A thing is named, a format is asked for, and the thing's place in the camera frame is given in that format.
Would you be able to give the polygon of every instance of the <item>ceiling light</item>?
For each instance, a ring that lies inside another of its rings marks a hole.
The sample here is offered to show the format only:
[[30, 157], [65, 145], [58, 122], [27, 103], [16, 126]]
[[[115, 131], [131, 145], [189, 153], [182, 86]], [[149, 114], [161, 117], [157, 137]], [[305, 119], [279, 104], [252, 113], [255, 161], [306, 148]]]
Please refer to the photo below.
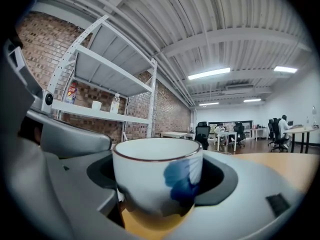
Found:
[[291, 67], [285, 67], [285, 66], [276, 66], [274, 68], [274, 71], [280, 71], [280, 72], [288, 72], [288, 73], [296, 73], [298, 69], [291, 68]]
[[245, 99], [243, 102], [259, 102], [261, 101], [260, 98], [254, 98], [254, 99]]
[[216, 105], [216, 104], [219, 104], [219, 102], [199, 104], [199, 106], [206, 107], [207, 105]]
[[229, 73], [229, 72], [230, 72], [230, 67], [227, 67], [227, 68], [211, 70], [211, 71], [203, 72], [203, 73], [199, 73], [199, 74], [189, 75], [188, 78], [189, 78], [189, 80], [192, 80], [192, 79], [205, 78], [205, 77]]

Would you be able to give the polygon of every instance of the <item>white ceramic cup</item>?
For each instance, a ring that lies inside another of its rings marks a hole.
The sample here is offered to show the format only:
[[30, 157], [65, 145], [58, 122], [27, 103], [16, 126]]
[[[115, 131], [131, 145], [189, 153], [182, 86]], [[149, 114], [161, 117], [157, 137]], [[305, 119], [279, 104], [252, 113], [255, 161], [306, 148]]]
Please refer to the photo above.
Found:
[[180, 138], [143, 138], [118, 143], [112, 152], [117, 187], [131, 215], [152, 229], [176, 226], [198, 193], [201, 144]]
[[91, 108], [93, 110], [100, 110], [101, 109], [101, 105], [102, 105], [102, 103], [100, 101], [94, 100], [94, 101], [92, 101]]

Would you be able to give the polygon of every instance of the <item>person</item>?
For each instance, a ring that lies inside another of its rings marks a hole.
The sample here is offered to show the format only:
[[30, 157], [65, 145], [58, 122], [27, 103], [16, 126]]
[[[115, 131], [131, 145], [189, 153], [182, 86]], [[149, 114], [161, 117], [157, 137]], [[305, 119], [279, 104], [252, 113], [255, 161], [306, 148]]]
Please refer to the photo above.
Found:
[[283, 143], [283, 146], [285, 146], [287, 149], [289, 148], [289, 145], [291, 143], [289, 135], [285, 134], [285, 131], [292, 128], [292, 126], [289, 126], [287, 123], [287, 116], [284, 114], [282, 118], [278, 122], [279, 131], [280, 131], [280, 138], [285, 138], [286, 141]]
[[[214, 133], [224, 132], [225, 128], [223, 127], [223, 125], [224, 124], [222, 122], [218, 123], [214, 129]], [[220, 135], [220, 140], [223, 145], [227, 143], [227, 137], [225, 135]]]

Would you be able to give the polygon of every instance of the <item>yellow surface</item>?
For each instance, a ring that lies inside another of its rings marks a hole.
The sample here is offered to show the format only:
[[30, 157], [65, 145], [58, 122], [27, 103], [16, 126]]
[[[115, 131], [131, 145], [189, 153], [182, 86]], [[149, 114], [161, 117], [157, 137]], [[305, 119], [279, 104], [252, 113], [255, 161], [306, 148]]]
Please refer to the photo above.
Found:
[[[252, 153], [235, 154], [232, 157], [268, 166], [285, 177], [294, 187], [302, 192], [307, 192], [319, 166], [319, 156], [315, 154]], [[160, 240], [177, 227], [175, 226], [172, 229], [163, 231], [150, 230], [140, 225], [126, 209], [122, 212], [122, 217], [127, 231], [148, 240]]]

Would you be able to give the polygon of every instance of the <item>floor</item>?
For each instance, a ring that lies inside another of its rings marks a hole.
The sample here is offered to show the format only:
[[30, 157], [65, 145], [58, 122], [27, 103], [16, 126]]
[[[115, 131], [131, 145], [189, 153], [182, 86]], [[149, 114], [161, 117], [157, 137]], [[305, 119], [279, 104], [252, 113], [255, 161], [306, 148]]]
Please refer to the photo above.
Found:
[[[220, 152], [226, 152], [231, 154], [249, 154], [249, 153], [268, 153], [272, 149], [271, 145], [268, 146], [268, 143], [270, 142], [270, 139], [268, 141], [266, 139], [258, 139], [258, 141], [250, 139], [245, 141], [245, 147], [236, 147], [236, 151], [234, 152], [233, 146], [220, 146], [219, 151]], [[209, 151], [216, 151], [218, 148], [217, 144], [214, 146], [212, 142], [209, 142]], [[300, 153], [301, 146], [298, 144], [294, 145], [294, 153]], [[320, 147], [319, 146], [309, 146], [308, 150], [309, 154], [317, 154], [320, 155]]]

